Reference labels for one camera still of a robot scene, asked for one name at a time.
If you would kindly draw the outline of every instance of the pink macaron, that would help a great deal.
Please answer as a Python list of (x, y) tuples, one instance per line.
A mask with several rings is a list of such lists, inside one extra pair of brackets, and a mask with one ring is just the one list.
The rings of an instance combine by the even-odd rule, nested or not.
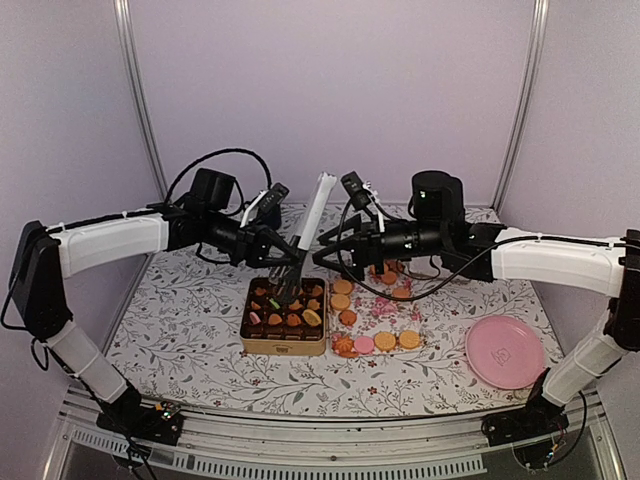
[(375, 344), (371, 337), (358, 337), (353, 342), (353, 347), (360, 355), (368, 355), (373, 352)]

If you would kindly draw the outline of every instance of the metal frame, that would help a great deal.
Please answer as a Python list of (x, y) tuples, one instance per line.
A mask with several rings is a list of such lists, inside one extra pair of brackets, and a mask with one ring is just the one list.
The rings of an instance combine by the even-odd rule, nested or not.
[(529, 52), (527, 53), (527, 62), (525, 66), (524, 78), (522, 79), (522, 88), (520, 90), (520, 98), (518, 100), (518, 108), (507, 145), (500, 178), (496, 192), (493, 196), (492, 208), (500, 215), (502, 207), (506, 200), (509, 184), (513, 177), (513, 172), (522, 143), (522, 135), (524, 133), (531, 97), (533, 96), (533, 87), (538, 75), (540, 66), (540, 57), (542, 55), (542, 47), (544, 44), (544, 34), (547, 25), (547, 13), (549, 10), (549, 0), (536, 0), (533, 9), (533, 22), (531, 25), (531, 36), (529, 37)]
[[(587, 402), (587, 424), (602, 476), (606, 480), (623, 479), (618, 451), (595, 390), (587, 393)], [(569, 430), (578, 430), (582, 402), (573, 400), (566, 411)], [(270, 472), (271, 480), (304, 478), (305, 472), (309, 479), (320, 479), (319, 473), (322, 473), (326, 479), (350, 476), (371, 480), (385, 478), (383, 473), (387, 471), (407, 472), (406, 478), (411, 478), (411, 472), (416, 469), (432, 472), (422, 478), (457, 478), (465, 473), (462, 465), (469, 468), (467, 462), (473, 464), (474, 473), (480, 473), (484, 470), (483, 454), (548, 438), (542, 436), (489, 447), (480, 431), (480, 419), (486, 413), (445, 417), (309, 418), (185, 406), (184, 432), (176, 447), (141, 443), (152, 447), (152, 465), (210, 478), (247, 478), (247, 471), (252, 468), (254, 472)], [(98, 429), (97, 415), (98, 407), (86, 392), (69, 390), (60, 412), (58, 436), (45, 480), (60, 478), (71, 442), (124, 456), (124, 439)], [(286, 447), (294, 444), (295, 449)], [(403, 478), (400, 473), (396, 475), (390, 474), (388, 478)], [(259, 477), (251, 473), (249, 478)]]
[(118, 35), (120, 36), (120, 45), (122, 47), (122, 56), (124, 57), (125, 67), (129, 77), (129, 85), (136, 106), (140, 131), (144, 140), (145, 149), (147, 150), (147, 157), (151, 165), (151, 173), (153, 174), (153, 180), (158, 190), (158, 196), (160, 199), (164, 199), (168, 190), (167, 178), (162, 168), (162, 162), (160, 161), (158, 146), (151, 126), (151, 117), (142, 87), (142, 75), (140, 73), (138, 55), (133, 39), (129, 0), (114, 0), (114, 6)]

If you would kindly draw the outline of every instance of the lavender wall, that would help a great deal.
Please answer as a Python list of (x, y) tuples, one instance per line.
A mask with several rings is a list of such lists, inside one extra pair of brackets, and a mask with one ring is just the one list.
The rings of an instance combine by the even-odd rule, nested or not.
[[(640, 228), (640, 5), (552, 2), (531, 114), (503, 218), (585, 236)], [(540, 285), (565, 351), (606, 302)], [(640, 358), (599, 383), (629, 478), (640, 478)]]
[[(466, 182), (468, 203), (489, 204), (533, 5), (131, 2), (167, 176), (208, 151), (246, 146), (265, 156), (292, 200), (306, 200), (323, 169), (357, 169), (382, 198), (406, 201), (411, 175), (437, 168)], [(217, 165), (248, 193), (264, 185), (250, 159)]]
[[(0, 15), (0, 282), (22, 225), (73, 221), (156, 200), (112, 2), (4, 2)], [(70, 279), (76, 320), (99, 344), (139, 259)], [(0, 288), (4, 296), (4, 287)], [(13, 307), (8, 321), (19, 320)], [(29, 337), (0, 331), (0, 478), (42, 474), (67, 381), (41, 372)]]

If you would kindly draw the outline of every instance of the table surface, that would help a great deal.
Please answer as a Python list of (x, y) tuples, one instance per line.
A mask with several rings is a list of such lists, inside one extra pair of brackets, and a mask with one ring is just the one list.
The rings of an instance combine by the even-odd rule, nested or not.
[[(404, 215), (404, 207), (389, 210)], [(281, 231), (292, 231), (303, 212), (303, 205), (285, 205)], [(329, 206), (320, 230), (335, 226), (340, 212)], [(497, 221), (489, 209), (470, 208), (467, 219)], [(154, 257), (107, 354), (150, 396), (322, 417), (443, 415), (523, 403), (528, 390), (492, 388), (467, 363), (465, 334), (489, 315), (510, 315), (533, 328), (548, 364), (562, 356), (530, 282), (520, 280), (457, 282), (414, 302), (417, 328), (427, 338), (418, 352), (357, 359), (329, 349), (318, 357), (247, 355), (238, 334), (242, 308), (249, 281), (267, 271), (211, 265), (194, 253), (189, 248)], [(205, 253), (215, 257), (213, 249)], [(304, 274), (333, 277), (310, 257)]]

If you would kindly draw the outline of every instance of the pink plate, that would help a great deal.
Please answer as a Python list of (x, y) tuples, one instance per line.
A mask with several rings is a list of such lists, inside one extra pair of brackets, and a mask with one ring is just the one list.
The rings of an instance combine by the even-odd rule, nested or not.
[(471, 369), (494, 387), (528, 387), (545, 367), (540, 340), (530, 327), (512, 317), (479, 320), (465, 343)]

